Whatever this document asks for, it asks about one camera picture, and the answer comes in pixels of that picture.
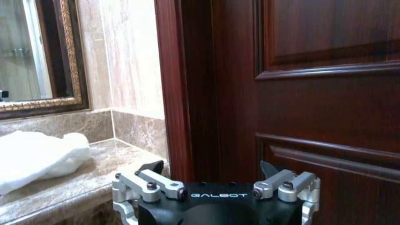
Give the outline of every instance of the bolt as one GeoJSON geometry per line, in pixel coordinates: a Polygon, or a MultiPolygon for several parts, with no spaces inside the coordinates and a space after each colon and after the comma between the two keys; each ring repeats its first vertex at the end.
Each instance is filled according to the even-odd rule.
{"type": "Polygon", "coordinates": [[[158,184],[153,181],[149,182],[149,190],[157,190],[158,189],[158,184]]]}
{"type": "Polygon", "coordinates": [[[263,194],[262,194],[262,192],[261,192],[259,189],[254,189],[253,194],[255,195],[255,198],[257,198],[257,199],[261,199],[262,196],[263,196],[263,194]]]}
{"type": "Polygon", "coordinates": [[[189,190],[185,187],[182,187],[178,190],[178,200],[183,201],[186,200],[187,197],[189,197],[189,190]]]}
{"type": "Polygon", "coordinates": [[[286,182],[283,183],[283,187],[285,187],[286,189],[289,189],[289,190],[294,190],[294,183],[290,182],[290,181],[286,181],[286,182]]]}

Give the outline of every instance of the door panel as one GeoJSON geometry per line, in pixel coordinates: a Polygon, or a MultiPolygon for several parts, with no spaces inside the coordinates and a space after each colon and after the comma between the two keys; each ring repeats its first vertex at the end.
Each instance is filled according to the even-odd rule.
{"type": "Polygon", "coordinates": [[[265,70],[398,59],[400,1],[258,1],[265,70]]]}
{"type": "Polygon", "coordinates": [[[314,224],[400,224],[400,1],[213,1],[221,180],[322,178],[314,224]]]}

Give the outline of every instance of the wooden door frame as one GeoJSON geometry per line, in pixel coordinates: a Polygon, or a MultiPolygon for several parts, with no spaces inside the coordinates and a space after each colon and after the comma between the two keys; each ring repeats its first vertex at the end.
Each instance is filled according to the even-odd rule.
{"type": "Polygon", "coordinates": [[[155,8],[171,177],[218,181],[211,0],[155,0],[155,8]]]}

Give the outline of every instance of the metal bracket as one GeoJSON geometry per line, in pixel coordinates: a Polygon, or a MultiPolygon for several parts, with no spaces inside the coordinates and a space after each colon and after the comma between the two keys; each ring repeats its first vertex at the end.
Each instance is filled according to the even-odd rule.
{"type": "Polygon", "coordinates": [[[153,170],[143,170],[138,176],[145,180],[155,182],[161,186],[166,196],[171,199],[185,200],[187,197],[187,189],[181,181],[170,180],[153,170]]]}
{"type": "Polygon", "coordinates": [[[135,210],[129,202],[113,204],[114,210],[121,213],[121,218],[125,225],[138,225],[138,219],[135,217],[135,210]]]}
{"type": "Polygon", "coordinates": [[[293,181],[285,182],[279,187],[279,199],[295,202],[305,201],[302,209],[302,224],[310,225],[313,215],[321,210],[321,179],[314,173],[303,172],[293,181]]]}
{"type": "Polygon", "coordinates": [[[113,199],[118,202],[142,197],[146,202],[153,203],[161,199],[161,187],[150,188],[149,182],[135,174],[123,173],[113,182],[113,188],[117,192],[113,199]]]}
{"type": "Polygon", "coordinates": [[[286,182],[293,180],[295,173],[291,170],[283,170],[265,181],[258,181],[254,185],[254,194],[258,199],[273,198],[274,191],[286,182]]]}

